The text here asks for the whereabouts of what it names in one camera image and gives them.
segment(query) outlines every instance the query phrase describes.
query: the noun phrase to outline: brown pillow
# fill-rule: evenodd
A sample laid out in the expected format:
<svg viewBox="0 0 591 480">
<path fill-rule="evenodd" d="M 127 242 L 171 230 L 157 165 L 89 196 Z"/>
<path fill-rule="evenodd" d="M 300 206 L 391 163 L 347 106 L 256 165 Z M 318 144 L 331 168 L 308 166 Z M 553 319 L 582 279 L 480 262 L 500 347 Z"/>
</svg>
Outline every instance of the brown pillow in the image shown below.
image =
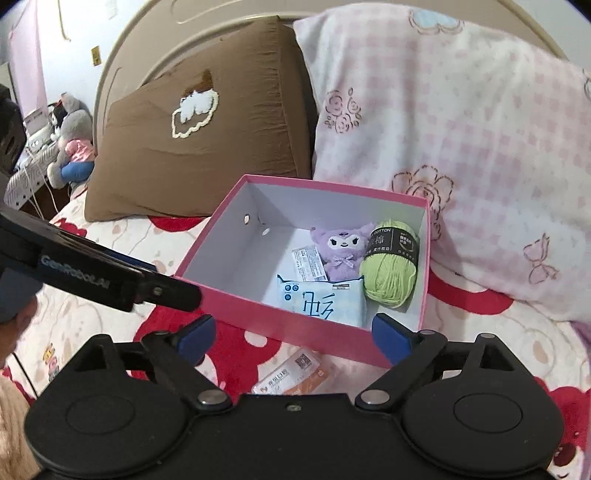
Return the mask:
<svg viewBox="0 0 591 480">
<path fill-rule="evenodd" d="M 311 178 L 302 62 L 264 18 L 113 103 L 86 219 L 211 215 L 245 173 Z"/>
</svg>

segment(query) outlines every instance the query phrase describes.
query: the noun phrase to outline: person's hand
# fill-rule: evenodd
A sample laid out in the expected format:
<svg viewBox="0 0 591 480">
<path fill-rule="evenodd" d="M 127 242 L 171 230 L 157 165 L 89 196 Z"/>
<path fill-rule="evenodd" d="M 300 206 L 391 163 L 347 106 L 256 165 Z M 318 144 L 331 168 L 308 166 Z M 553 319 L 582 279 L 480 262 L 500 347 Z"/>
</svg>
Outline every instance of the person's hand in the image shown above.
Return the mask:
<svg viewBox="0 0 591 480">
<path fill-rule="evenodd" d="M 8 355 L 13 353 L 21 335 L 31 324 L 37 312 L 37 297 L 31 301 L 10 322 L 0 323 L 0 368 L 4 368 Z"/>
</svg>

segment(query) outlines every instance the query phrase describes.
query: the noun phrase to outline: qr code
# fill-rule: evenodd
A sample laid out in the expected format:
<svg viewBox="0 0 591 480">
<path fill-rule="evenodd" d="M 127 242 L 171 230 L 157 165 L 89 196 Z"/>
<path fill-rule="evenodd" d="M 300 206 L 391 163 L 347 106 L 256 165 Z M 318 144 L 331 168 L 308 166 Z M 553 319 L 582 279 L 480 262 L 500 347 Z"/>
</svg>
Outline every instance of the qr code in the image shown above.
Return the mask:
<svg viewBox="0 0 591 480">
<path fill-rule="evenodd" d="M 305 353 L 302 353 L 298 358 L 296 358 L 295 362 L 302 370 L 312 364 L 312 360 L 310 360 Z"/>
</svg>

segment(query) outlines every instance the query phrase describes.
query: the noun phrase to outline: metal screw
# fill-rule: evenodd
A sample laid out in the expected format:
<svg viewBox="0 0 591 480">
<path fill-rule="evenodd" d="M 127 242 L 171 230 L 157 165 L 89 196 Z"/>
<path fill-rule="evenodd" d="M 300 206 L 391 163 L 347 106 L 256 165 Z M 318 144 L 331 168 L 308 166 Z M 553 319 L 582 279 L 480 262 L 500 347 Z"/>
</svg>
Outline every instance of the metal screw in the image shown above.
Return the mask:
<svg viewBox="0 0 591 480">
<path fill-rule="evenodd" d="M 384 390 L 366 390 L 361 394 L 361 400 L 367 405 L 383 405 L 390 400 L 390 395 Z"/>
<path fill-rule="evenodd" d="M 203 405 L 219 405 L 220 403 L 224 403 L 227 397 L 222 390 L 206 390 L 201 392 L 197 399 Z"/>
</svg>

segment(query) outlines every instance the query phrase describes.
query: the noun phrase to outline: kuromi plush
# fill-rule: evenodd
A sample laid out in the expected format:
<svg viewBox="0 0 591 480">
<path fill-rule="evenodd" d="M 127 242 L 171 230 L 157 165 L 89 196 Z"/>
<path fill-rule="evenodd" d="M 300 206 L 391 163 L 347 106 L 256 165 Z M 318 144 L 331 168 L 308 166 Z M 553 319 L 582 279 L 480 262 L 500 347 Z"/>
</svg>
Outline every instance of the kuromi plush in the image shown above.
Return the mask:
<svg viewBox="0 0 591 480">
<path fill-rule="evenodd" d="M 370 223 L 358 229 L 321 230 L 313 228 L 312 240 L 324 262 L 324 271 L 332 282 L 359 278 L 359 266 L 375 229 Z"/>
</svg>

